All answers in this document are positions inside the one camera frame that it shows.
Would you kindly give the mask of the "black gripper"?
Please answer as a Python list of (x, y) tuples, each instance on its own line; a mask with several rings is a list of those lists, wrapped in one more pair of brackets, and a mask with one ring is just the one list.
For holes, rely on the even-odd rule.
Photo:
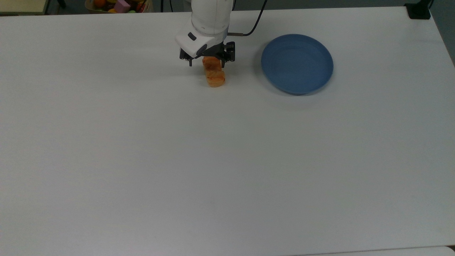
[(198, 59), (200, 57), (215, 57), (220, 60), (221, 67), (224, 68), (225, 63), (235, 61), (235, 43), (220, 43), (210, 48), (207, 45), (204, 45), (196, 52), (195, 57), (190, 56), (183, 49), (180, 49), (179, 58), (182, 60), (187, 60), (190, 67), (192, 67), (192, 60)]

